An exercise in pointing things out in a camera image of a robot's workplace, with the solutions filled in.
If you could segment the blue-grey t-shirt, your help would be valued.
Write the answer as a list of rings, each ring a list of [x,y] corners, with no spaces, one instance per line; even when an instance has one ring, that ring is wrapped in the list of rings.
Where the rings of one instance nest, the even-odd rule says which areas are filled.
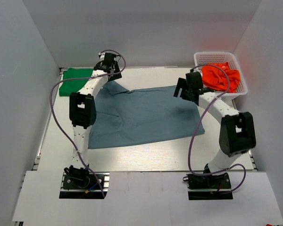
[[[97,117],[88,148],[113,148],[155,143],[205,130],[195,103],[173,96],[175,86],[127,90],[108,82],[95,99]]]

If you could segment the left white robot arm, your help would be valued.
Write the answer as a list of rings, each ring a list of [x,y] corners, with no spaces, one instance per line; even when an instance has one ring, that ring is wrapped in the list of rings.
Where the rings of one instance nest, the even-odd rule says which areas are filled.
[[[88,171],[88,140],[89,133],[97,118],[95,98],[103,86],[121,78],[118,60],[121,55],[112,50],[99,53],[100,61],[94,66],[87,82],[69,97],[69,118],[73,126],[73,161],[76,166],[82,164]]]

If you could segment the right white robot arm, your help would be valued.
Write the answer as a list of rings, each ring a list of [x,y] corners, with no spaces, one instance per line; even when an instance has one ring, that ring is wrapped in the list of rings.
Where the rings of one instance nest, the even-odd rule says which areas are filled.
[[[217,94],[211,88],[205,88],[200,72],[190,72],[186,78],[179,78],[174,92],[174,97],[192,101],[204,109],[191,138],[188,150],[189,171],[198,177],[204,177],[204,184],[210,188],[216,187],[220,175],[233,168],[233,164],[248,150],[256,146],[256,135],[253,116],[249,112],[239,112],[230,107],[221,99],[224,93]],[[219,150],[213,160],[207,164],[207,172],[197,173],[191,167],[191,148],[204,115],[209,113],[220,124]]]

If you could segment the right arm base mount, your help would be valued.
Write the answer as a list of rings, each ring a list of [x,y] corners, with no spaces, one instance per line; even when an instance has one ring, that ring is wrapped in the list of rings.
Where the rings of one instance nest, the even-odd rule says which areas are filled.
[[[183,182],[188,186],[190,201],[232,200],[233,193],[229,175],[200,177],[187,174]]]

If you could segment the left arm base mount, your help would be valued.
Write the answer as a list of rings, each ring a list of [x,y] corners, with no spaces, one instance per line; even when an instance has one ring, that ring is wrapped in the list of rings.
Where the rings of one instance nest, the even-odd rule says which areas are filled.
[[[71,178],[63,174],[60,199],[104,199],[100,186],[93,174],[89,174],[84,181]]]

